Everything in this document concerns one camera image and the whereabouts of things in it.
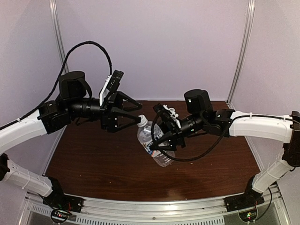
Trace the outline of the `left aluminium frame post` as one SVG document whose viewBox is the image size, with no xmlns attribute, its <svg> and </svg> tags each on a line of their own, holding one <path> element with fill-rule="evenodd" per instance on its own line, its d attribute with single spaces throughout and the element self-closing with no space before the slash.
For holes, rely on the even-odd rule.
<svg viewBox="0 0 300 225">
<path fill-rule="evenodd" d="M 60 62 L 63 64 L 66 54 L 64 51 L 63 40 L 60 31 L 60 23 L 59 23 L 56 0 L 49 0 L 49 6 L 50 6 L 50 14 L 51 14 L 52 24 L 54 29 L 54 36 L 58 48 L 58 54 L 59 54 Z"/>
</svg>

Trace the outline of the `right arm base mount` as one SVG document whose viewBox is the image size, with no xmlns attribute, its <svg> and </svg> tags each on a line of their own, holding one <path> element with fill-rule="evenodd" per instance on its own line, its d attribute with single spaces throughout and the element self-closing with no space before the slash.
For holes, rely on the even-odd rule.
<svg viewBox="0 0 300 225">
<path fill-rule="evenodd" d="M 265 202 L 263 194 L 252 189 L 253 180 L 254 176 L 249 179 L 243 194 L 229 196 L 224 199 L 227 212 L 255 207 Z"/>
</svg>

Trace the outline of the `aluminium frame post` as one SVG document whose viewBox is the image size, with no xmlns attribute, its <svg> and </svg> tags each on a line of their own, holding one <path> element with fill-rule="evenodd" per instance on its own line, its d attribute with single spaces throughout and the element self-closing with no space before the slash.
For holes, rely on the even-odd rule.
<svg viewBox="0 0 300 225">
<path fill-rule="evenodd" d="M 229 95 L 228 95 L 228 98 L 226 101 L 226 103 L 230 107 L 232 107 L 232 104 L 233 104 L 234 94 L 237 89 L 238 81 L 239 81 L 242 67 L 243 67 L 243 64 L 245 61 L 247 47 L 249 44 L 251 31 L 252 31 L 252 27 L 253 27 L 253 22 L 254 22 L 254 16 L 255 16 L 255 0 L 248 0 L 247 11 L 246 11 L 246 20 L 245 20 L 245 25 L 244 25 L 242 42 L 241 42 L 241 46 L 240 46 L 240 53 L 238 56 L 238 61 L 237 61 L 236 69 L 235 69 L 233 80 L 232 80 L 232 85 L 231 85 Z"/>
<path fill-rule="evenodd" d="M 63 64 L 66 54 L 64 51 L 63 40 L 60 31 L 60 23 L 59 23 L 56 0 L 49 0 L 49 6 L 50 6 L 50 14 L 51 14 L 52 24 L 54 29 L 54 36 L 58 48 L 58 54 L 59 54 L 60 62 Z"/>
</svg>

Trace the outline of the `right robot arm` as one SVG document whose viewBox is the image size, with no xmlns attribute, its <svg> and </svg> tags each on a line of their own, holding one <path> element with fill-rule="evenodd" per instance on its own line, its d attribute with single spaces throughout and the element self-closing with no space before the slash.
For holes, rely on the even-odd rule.
<svg viewBox="0 0 300 225">
<path fill-rule="evenodd" d="M 221 141 L 223 137 L 258 137 L 283 143 L 283 155 L 250 181 L 250 189 L 240 197 L 240 203 L 250 207 L 267 188 L 283 177 L 289 170 L 300 166 L 300 113 L 291 115 L 263 115 L 245 113 L 231 109 L 213 110 L 209 94 L 205 90 L 193 89 L 184 94 L 189 115 L 179 119 L 177 113 L 161 104 L 154 106 L 156 119 L 161 119 L 164 134 L 153 138 L 151 150 L 166 154 L 177 146 L 185 147 L 185 138 L 197 135 L 216 135 L 216 142 L 198 160 Z"/>
</svg>

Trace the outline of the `left circuit board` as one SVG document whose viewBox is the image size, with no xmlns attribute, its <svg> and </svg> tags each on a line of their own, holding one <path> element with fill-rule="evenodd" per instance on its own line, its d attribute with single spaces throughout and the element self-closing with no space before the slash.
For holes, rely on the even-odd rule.
<svg viewBox="0 0 300 225">
<path fill-rule="evenodd" d="M 53 209 L 50 218 L 55 223 L 64 223 L 72 214 L 63 210 Z"/>
</svg>

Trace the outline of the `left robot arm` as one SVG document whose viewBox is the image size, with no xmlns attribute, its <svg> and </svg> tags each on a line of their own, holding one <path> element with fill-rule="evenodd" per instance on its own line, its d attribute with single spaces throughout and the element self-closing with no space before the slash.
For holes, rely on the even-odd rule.
<svg viewBox="0 0 300 225">
<path fill-rule="evenodd" d="M 142 104 L 118 91 L 124 73 L 115 70 L 106 79 L 99 97 L 92 97 L 83 71 L 72 71 L 59 77 L 60 93 L 53 101 L 43 103 L 23 119 L 0 130 L 0 180 L 11 182 L 42 197 L 49 198 L 57 208 L 67 204 L 67 197 L 57 179 L 39 176 L 15 164 L 7 150 L 37 136 L 52 134 L 79 119 L 100 121 L 101 128 L 115 133 L 139 123 L 131 114 Z"/>
</svg>

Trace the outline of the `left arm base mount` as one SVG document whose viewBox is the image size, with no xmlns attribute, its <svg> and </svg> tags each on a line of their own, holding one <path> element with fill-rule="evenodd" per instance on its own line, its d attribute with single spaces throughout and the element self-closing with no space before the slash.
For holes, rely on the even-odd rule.
<svg viewBox="0 0 300 225">
<path fill-rule="evenodd" d="M 65 194 L 57 179 L 53 177 L 47 178 L 51 181 L 52 192 L 48 196 L 43 197 L 43 203 L 55 209 L 80 213 L 83 206 L 83 198 Z"/>
</svg>

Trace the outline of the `circuit board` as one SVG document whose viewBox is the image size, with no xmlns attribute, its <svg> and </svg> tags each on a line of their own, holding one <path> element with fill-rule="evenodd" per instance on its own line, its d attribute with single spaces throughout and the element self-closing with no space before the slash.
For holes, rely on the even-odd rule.
<svg viewBox="0 0 300 225">
<path fill-rule="evenodd" d="M 257 215 L 258 211 L 255 209 L 239 212 L 239 218 L 245 223 L 253 222 L 254 220 L 256 220 Z"/>
<path fill-rule="evenodd" d="M 50 218 L 55 223 L 64 223 L 72 214 L 63 210 L 53 209 Z"/>
</svg>

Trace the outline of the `white water bottle cap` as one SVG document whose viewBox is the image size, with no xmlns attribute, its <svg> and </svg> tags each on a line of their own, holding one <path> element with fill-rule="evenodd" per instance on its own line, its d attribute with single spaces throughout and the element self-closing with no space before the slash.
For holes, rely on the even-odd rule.
<svg viewBox="0 0 300 225">
<path fill-rule="evenodd" d="M 144 127 L 148 123 L 148 119 L 143 114 L 139 115 L 138 117 L 140 118 L 140 122 L 137 124 L 137 126 Z"/>
</svg>

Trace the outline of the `right circuit board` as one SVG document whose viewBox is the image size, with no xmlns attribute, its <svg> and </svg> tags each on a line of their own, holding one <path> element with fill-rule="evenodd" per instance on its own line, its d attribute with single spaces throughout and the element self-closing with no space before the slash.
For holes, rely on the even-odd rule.
<svg viewBox="0 0 300 225">
<path fill-rule="evenodd" d="M 254 220 L 256 220 L 257 215 L 258 211 L 255 209 L 239 212 L 239 218 L 245 223 L 253 222 Z"/>
</svg>

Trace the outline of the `front aluminium rail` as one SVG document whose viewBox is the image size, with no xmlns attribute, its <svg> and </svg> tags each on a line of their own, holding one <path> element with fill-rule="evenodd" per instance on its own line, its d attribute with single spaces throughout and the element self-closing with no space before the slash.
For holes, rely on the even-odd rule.
<svg viewBox="0 0 300 225">
<path fill-rule="evenodd" d="M 263 194 L 265 202 L 253 208 L 228 211 L 227 196 L 166 201 L 135 202 L 114 201 L 82 197 L 80 212 L 72 215 L 62 225 L 291 225 L 291 221 L 277 185 L 270 187 L 270 193 Z M 246 210 L 257 210 L 255 223 L 244 222 Z M 55 225 L 51 220 L 52 209 L 42 203 L 33 193 L 27 193 L 17 225 Z"/>
</svg>

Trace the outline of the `right aluminium frame post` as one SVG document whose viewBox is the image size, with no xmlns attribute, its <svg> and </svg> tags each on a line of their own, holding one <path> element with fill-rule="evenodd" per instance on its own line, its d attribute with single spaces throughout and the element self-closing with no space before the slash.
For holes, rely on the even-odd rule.
<svg viewBox="0 0 300 225">
<path fill-rule="evenodd" d="M 242 67 L 243 67 L 243 64 L 245 61 L 247 47 L 249 44 L 251 31 L 252 31 L 252 27 L 253 27 L 253 22 L 254 22 L 254 16 L 255 16 L 255 0 L 248 0 L 247 11 L 246 11 L 246 20 L 245 20 L 245 25 L 244 25 L 242 42 L 241 42 L 241 46 L 240 46 L 240 53 L 238 56 L 238 61 L 237 61 L 236 69 L 235 69 L 233 80 L 232 80 L 232 85 L 231 85 L 229 95 L 228 95 L 228 98 L 226 101 L 226 103 L 230 107 L 232 107 L 232 104 L 233 104 L 234 94 L 237 89 L 238 81 L 239 81 Z"/>
</svg>

